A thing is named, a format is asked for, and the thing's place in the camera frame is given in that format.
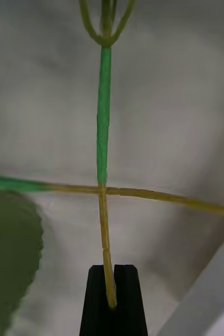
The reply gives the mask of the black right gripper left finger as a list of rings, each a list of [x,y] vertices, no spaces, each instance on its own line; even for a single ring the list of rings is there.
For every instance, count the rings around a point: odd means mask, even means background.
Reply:
[[[114,335],[114,315],[106,298],[102,265],[89,269],[79,334]]]

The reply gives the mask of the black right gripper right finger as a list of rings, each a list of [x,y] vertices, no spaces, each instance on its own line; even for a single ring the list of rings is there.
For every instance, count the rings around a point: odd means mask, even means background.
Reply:
[[[117,290],[115,335],[148,335],[138,271],[133,265],[114,266]]]

